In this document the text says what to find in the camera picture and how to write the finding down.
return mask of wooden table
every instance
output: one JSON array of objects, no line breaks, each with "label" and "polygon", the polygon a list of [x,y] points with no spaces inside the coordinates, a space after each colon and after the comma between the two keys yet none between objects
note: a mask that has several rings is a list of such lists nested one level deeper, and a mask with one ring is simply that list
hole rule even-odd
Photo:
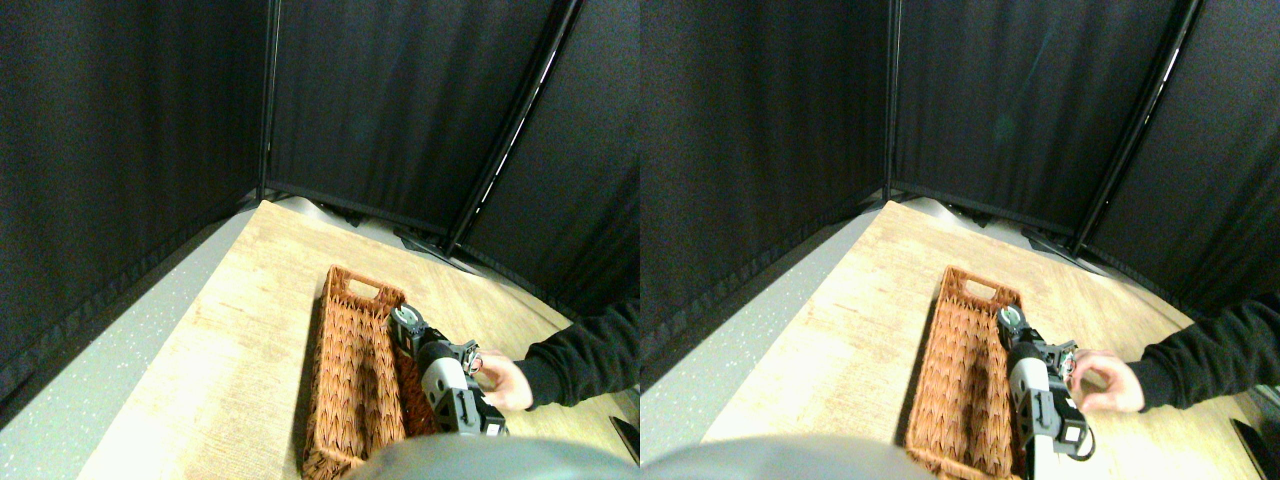
[{"label": "wooden table", "polygon": [[[310,404],[298,387],[334,264],[403,289],[449,339],[474,338],[513,358],[568,325],[524,292],[262,202],[81,477],[297,479]],[[628,458],[609,424],[611,415],[622,416],[612,396],[506,415],[516,436],[586,443]]]},{"label": "wooden table", "polygon": [[[829,433],[901,445],[904,402],[929,305],[947,265],[1021,292],[1046,340],[1133,361],[1192,320],[1144,289],[1085,273],[888,204],[788,324],[703,442]],[[1187,411],[1088,416],[1098,452],[1061,458],[1064,477],[1257,477],[1229,419],[1234,398]]]}]

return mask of gray object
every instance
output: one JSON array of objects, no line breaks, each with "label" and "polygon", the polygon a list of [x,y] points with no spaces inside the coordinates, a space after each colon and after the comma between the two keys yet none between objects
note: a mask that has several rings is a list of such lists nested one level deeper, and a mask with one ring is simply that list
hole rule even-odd
[{"label": "gray object", "polygon": [[760,436],[685,448],[636,467],[605,452],[511,436],[429,435],[388,447],[351,480],[933,479],[893,445],[846,436]]}]

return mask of black curtain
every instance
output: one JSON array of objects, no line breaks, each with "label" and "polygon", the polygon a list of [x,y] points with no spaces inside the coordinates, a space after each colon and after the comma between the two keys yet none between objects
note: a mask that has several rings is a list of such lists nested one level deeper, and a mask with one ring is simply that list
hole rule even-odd
[{"label": "black curtain", "polygon": [[444,233],[550,6],[285,1],[268,186]]},{"label": "black curtain", "polygon": [[883,182],[887,4],[664,4],[641,14],[641,385],[708,315]]},{"label": "black curtain", "polygon": [[1280,4],[1207,1],[1091,250],[1196,314],[1280,291]]},{"label": "black curtain", "polygon": [[1174,4],[906,1],[895,188],[1076,232]]},{"label": "black curtain", "polygon": [[257,184],[266,5],[0,8],[0,398]]},{"label": "black curtain", "polygon": [[635,0],[579,10],[463,248],[566,316],[634,294]]}]

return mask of wicker basket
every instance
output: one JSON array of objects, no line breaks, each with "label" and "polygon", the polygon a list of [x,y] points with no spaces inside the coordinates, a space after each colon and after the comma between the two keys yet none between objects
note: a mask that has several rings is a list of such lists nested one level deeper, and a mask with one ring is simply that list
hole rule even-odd
[{"label": "wicker basket", "polygon": [[[378,294],[370,298],[352,292],[352,280],[376,288]],[[390,311],[403,302],[399,289],[337,265],[329,269],[315,351],[305,479],[338,479],[378,449],[404,439],[406,433],[435,431],[413,361],[396,352],[387,335]]]},{"label": "wicker basket", "polygon": [[[980,298],[969,282],[995,289]],[[929,339],[916,379],[905,447],[942,479],[1018,479],[1012,447],[1007,353],[996,314],[1021,306],[1018,292],[955,266],[942,276]]]}]

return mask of black cable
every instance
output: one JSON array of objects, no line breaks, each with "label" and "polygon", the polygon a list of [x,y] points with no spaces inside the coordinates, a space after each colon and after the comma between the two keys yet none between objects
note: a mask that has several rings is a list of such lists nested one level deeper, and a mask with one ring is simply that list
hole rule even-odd
[{"label": "black cable", "polygon": [[1093,458],[1093,452],[1098,451],[1098,436],[1093,434],[1093,425],[1089,425],[1089,444],[1093,445],[1092,448],[1089,448],[1089,453],[1085,453],[1083,456],[1068,453],[1066,456],[1071,457],[1071,460],[1076,462],[1083,462],[1089,458]]}]

